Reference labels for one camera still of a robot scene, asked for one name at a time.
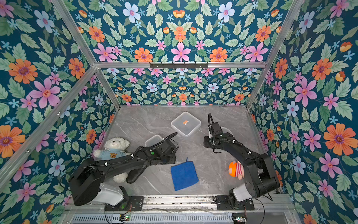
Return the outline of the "blue cleaning cloth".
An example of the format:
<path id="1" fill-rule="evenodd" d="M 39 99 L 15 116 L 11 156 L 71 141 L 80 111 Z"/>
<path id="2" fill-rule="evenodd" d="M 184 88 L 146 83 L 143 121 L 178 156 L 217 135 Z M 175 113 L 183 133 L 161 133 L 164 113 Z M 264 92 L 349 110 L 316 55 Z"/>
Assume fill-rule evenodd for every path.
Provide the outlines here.
<path id="1" fill-rule="evenodd" d="M 188 188 L 199 182 L 195 165 L 188 159 L 181 164 L 171 166 L 171 175 L 175 191 Z"/>

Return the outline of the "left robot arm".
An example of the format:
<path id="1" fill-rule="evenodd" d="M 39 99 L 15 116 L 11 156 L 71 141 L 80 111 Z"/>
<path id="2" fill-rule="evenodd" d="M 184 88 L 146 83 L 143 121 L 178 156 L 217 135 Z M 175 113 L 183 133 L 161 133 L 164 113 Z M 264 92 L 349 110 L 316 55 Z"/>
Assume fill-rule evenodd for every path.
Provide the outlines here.
<path id="1" fill-rule="evenodd" d="M 150 166 L 174 164 L 178 149 L 176 141 L 164 139 L 150 147 L 140 146 L 134 153 L 121 158 L 104 161 L 86 159 L 69 179 L 74 205 L 82 206 L 94 201 L 102 192 L 100 185 L 106 179 L 127 173 L 125 181 L 134 183 Z"/>

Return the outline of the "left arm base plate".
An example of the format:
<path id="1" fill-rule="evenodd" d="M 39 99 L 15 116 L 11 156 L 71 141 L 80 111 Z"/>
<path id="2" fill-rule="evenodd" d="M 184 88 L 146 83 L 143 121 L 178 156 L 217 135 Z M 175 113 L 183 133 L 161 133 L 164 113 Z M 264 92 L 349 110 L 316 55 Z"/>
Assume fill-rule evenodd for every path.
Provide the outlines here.
<path id="1" fill-rule="evenodd" d="M 110 204 L 106 204 L 104 210 L 106 212 L 111 211 L 142 211 L 142 207 L 144 205 L 144 197 L 143 196 L 129 196 L 124 198 L 119 204 L 113 206 Z"/>

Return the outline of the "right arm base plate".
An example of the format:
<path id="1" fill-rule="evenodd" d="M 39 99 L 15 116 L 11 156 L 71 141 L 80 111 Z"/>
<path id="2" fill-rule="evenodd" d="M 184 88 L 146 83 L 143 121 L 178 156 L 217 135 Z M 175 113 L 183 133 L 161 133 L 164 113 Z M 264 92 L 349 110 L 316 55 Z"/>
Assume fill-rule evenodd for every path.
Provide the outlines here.
<path id="1" fill-rule="evenodd" d="M 234 196 L 216 196 L 213 201 L 217 205 L 219 211 L 253 211 L 255 209 L 254 203 L 251 199 L 239 202 Z"/>

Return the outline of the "square clear lunch box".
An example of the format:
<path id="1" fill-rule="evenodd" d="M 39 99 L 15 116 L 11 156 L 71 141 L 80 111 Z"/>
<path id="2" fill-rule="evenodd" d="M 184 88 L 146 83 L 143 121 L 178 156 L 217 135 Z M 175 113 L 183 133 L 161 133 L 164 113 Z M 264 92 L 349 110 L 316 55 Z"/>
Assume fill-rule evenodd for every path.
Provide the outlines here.
<path id="1" fill-rule="evenodd" d="M 171 127 L 184 137 L 191 136 L 200 126 L 201 121 L 189 112 L 183 112 L 171 122 Z"/>

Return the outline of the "rectangular clear lunch box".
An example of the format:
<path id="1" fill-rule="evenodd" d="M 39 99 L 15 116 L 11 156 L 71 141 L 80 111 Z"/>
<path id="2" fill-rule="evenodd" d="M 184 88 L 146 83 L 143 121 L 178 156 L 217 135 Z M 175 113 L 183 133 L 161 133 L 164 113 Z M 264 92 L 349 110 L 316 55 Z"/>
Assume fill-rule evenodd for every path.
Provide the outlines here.
<path id="1" fill-rule="evenodd" d="M 150 139 L 148 139 L 145 142 L 145 147 L 152 147 L 152 146 L 160 143 L 163 140 L 164 140 L 163 137 L 161 137 L 160 135 L 156 134 L 156 135 L 152 136 Z"/>

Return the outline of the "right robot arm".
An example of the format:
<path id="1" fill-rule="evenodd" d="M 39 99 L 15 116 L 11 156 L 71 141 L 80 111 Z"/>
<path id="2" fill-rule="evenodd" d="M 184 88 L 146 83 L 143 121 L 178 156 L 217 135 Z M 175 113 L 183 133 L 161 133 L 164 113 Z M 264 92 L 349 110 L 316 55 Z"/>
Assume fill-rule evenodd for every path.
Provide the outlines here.
<path id="1" fill-rule="evenodd" d="M 271 191 L 280 188 L 273 162 L 266 153 L 252 151 L 237 141 L 232 134 L 223 132 L 210 113 L 208 130 L 209 135 L 204 137 L 203 146 L 212 149 L 215 154 L 228 152 L 238 161 L 239 166 L 235 172 L 243 171 L 244 183 L 231 189 L 228 195 L 228 202 L 232 206 L 269 195 Z"/>

